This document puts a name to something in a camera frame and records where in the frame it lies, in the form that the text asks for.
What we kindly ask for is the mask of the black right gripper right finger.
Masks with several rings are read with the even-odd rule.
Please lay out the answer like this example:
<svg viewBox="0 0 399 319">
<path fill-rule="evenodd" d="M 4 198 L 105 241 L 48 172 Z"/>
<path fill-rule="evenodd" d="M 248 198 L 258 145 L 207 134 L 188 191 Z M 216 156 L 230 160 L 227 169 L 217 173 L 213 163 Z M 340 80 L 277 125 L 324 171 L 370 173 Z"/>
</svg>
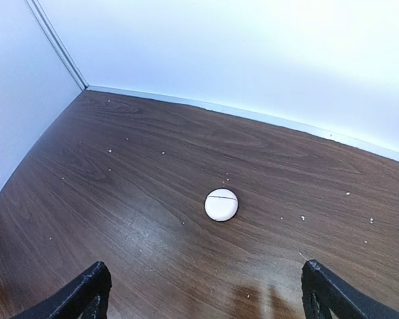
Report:
<svg viewBox="0 0 399 319">
<path fill-rule="evenodd" d="M 319 261 L 305 262 L 301 275 L 306 318 L 399 318 L 399 312 L 361 293 Z"/>
</svg>

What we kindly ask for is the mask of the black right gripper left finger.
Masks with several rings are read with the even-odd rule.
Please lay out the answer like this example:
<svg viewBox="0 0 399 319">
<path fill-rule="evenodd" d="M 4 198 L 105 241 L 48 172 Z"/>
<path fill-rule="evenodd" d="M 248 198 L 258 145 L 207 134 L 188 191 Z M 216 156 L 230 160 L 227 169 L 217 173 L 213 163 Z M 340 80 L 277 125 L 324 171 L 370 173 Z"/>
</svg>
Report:
<svg viewBox="0 0 399 319">
<path fill-rule="evenodd" d="M 52 296 L 15 318 L 106 318 L 112 287 L 107 266 L 98 261 Z"/>
</svg>

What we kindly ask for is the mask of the pink earbud case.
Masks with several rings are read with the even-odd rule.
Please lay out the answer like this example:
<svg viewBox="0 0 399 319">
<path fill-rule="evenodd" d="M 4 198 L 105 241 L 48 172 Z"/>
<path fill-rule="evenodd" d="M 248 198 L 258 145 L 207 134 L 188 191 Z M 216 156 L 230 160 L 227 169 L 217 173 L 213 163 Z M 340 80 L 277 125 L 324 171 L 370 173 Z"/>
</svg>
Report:
<svg viewBox="0 0 399 319">
<path fill-rule="evenodd" d="M 217 222 L 225 222 L 232 219 L 239 207 L 238 198 L 229 189 L 221 188 L 211 191 L 204 202 L 207 216 Z"/>
</svg>

